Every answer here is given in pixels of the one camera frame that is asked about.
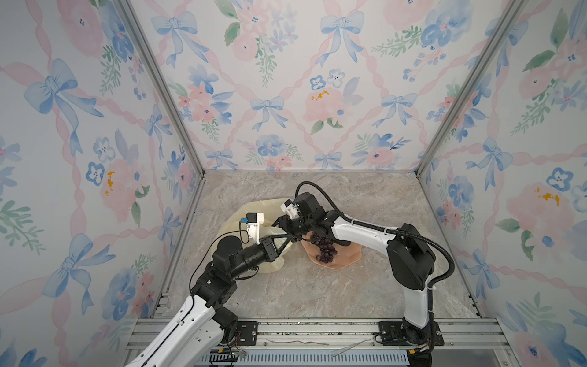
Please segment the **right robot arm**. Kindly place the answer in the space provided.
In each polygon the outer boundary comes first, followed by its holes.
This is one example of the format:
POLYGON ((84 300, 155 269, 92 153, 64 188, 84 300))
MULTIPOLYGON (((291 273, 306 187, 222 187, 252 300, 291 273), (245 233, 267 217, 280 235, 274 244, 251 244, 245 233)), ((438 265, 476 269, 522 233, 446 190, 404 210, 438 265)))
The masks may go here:
POLYGON ((408 223, 385 227, 348 217, 337 206, 327 211, 310 193, 285 201, 281 210, 279 228, 297 240, 312 232, 341 246, 356 243, 386 255, 394 279, 403 287, 404 316, 396 337, 381 335, 380 342, 402 342, 420 350, 434 347, 434 286, 456 269, 443 246, 408 223))

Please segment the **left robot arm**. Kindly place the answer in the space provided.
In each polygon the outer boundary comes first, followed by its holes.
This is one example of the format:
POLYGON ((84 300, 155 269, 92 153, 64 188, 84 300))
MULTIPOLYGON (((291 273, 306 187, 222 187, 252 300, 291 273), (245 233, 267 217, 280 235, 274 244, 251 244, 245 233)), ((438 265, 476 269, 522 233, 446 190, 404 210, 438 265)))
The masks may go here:
POLYGON ((128 365, 195 366, 213 348, 229 345, 238 317, 224 304, 244 273, 277 260, 290 240, 287 234, 268 235, 245 248, 238 236, 223 237, 172 321, 128 365))

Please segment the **dark purple grape bunch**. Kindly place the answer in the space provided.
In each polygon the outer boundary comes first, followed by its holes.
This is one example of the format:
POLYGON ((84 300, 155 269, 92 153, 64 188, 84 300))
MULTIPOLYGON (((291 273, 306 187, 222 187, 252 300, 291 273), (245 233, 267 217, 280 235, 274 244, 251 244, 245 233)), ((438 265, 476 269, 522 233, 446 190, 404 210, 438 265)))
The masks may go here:
POLYGON ((330 264, 335 255, 337 254, 333 240, 327 237, 319 237, 313 235, 310 237, 310 243, 319 249, 319 255, 316 256, 316 260, 323 264, 330 264))

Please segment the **pink flower-shaped plate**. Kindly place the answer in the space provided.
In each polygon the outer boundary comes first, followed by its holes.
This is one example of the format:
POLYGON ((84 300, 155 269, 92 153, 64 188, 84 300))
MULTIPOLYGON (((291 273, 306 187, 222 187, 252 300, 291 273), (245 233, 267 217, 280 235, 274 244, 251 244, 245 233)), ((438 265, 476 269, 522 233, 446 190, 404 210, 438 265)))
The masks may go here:
POLYGON ((341 246, 333 241, 337 251, 334 260, 330 264, 320 263, 316 260, 316 256, 319 255, 319 249, 310 243, 310 237, 313 235, 312 232, 309 232, 305 238, 302 239, 301 244, 307 252, 309 259, 317 265, 329 269, 340 270, 356 263, 362 258, 362 246, 359 244, 351 243, 348 246, 341 246))

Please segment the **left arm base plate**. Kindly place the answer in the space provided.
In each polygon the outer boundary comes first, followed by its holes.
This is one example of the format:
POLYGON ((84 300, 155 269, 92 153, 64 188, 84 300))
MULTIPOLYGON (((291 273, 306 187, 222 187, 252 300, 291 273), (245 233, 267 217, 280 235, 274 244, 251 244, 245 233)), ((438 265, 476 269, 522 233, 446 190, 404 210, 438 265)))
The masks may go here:
POLYGON ((231 347, 254 347, 258 340, 258 326, 258 321, 235 321, 224 330, 222 343, 231 347))

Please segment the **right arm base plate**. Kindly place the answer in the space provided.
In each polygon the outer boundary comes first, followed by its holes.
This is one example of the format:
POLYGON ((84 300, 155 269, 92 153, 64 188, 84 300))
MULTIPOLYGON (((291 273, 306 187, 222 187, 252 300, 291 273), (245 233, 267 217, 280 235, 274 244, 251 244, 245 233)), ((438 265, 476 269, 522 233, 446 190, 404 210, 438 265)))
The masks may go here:
POLYGON ((403 346, 416 349, 425 349, 434 345, 444 346, 443 334, 437 322, 429 322, 423 329, 415 327, 407 321, 381 321, 378 323, 378 332, 375 342, 383 346, 403 346))

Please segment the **left aluminium corner post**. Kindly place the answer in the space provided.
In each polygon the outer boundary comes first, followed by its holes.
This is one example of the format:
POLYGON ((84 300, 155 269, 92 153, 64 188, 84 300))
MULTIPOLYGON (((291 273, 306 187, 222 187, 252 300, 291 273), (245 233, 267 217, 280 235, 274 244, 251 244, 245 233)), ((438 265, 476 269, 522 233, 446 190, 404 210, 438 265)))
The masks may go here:
POLYGON ((114 0, 113 3, 121 15, 123 23, 128 27, 130 38, 138 49, 138 54, 145 64, 145 69, 151 82, 154 84, 155 91, 161 98, 164 108, 171 118, 171 123, 179 134, 180 142, 186 149, 187 157, 194 165, 194 168, 196 168, 197 177, 203 179, 205 175, 203 165, 197 156, 196 149, 190 139, 188 129, 180 117, 179 110, 172 100, 171 92, 165 82, 164 75, 157 64, 156 57, 149 45, 148 39, 145 36, 145 32, 142 29, 131 2, 127 0, 114 0))

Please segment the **aluminium corner post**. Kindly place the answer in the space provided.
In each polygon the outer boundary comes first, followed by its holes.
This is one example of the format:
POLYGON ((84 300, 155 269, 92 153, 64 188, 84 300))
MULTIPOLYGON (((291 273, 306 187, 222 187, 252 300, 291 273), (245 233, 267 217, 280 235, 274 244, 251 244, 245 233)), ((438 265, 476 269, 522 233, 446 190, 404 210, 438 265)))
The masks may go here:
POLYGON ((455 99, 455 105, 451 107, 446 113, 446 117, 440 123, 440 128, 431 140, 430 145, 424 151, 423 158, 415 169, 414 173, 420 179, 426 174, 426 170, 432 165, 434 155, 440 148, 440 145, 445 139, 445 136, 452 128, 461 111, 469 101, 469 97, 474 93, 475 88, 481 83, 490 62, 497 56, 498 50, 504 44, 505 39, 510 34, 512 28, 515 26, 518 18, 521 16, 521 11, 526 6, 527 1, 513 0, 506 3, 506 8, 501 17, 495 24, 494 31, 484 44, 481 53, 478 55, 478 60, 474 63, 467 78, 465 79, 460 92, 455 99))
POLYGON ((155 91, 161 98, 164 108, 171 118, 171 123, 179 134, 180 142, 186 149, 187 157, 194 165, 194 168, 196 168, 197 177, 203 179, 205 175, 203 165, 197 156, 196 149, 190 139, 188 129, 180 117, 179 110, 172 100, 171 92, 165 82, 164 75, 157 64, 156 57, 149 45, 148 39, 145 36, 145 32, 142 29, 131 2, 127 0, 114 0, 113 3, 121 15, 123 23, 128 27, 130 38, 138 49, 138 54, 145 64, 145 69, 151 82, 154 84, 155 91))

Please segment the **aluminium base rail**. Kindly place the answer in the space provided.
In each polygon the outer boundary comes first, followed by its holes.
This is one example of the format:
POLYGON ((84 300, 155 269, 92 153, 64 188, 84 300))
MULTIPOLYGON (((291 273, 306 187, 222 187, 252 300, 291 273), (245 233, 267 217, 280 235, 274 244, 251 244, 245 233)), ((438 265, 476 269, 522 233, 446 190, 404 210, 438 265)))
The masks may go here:
MULTIPOLYGON (((258 321, 254 347, 215 347, 197 366, 416 366, 406 347, 375 342, 372 318, 276 319, 258 321)), ((496 319, 438 319, 444 346, 435 347, 434 366, 518 366, 496 319)))

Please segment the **right aluminium corner post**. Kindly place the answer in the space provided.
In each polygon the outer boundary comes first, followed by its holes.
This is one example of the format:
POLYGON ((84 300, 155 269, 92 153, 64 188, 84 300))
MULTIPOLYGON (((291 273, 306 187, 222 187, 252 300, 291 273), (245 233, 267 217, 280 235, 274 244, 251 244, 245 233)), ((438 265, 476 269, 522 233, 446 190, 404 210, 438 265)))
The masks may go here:
POLYGON ((505 39, 510 34, 512 28, 515 26, 518 18, 521 16, 521 11, 526 6, 527 1, 513 0, 506 3, 506 8, 501 17, 495 24, 494 31, 484 44, 481 53, 478 55, 478 60, 474 63, 467 78, 465 79, 460 92, 455 99, 455 105, 451 107, 446 113, 446 117, 440 123, 440 128, 431 140, 430 145, 424 151, 423 158, 415 169, 414 173, 420 179, 426 174, 426 170, 432 165, 434 155, 440 148, 440 145, 445 139, 445 136, 452 128, 461 111, 469 101, 469 97, 474 93, 475 88, 481 83, 490 62, 497 56, 498 50, 504 44, 505 39))

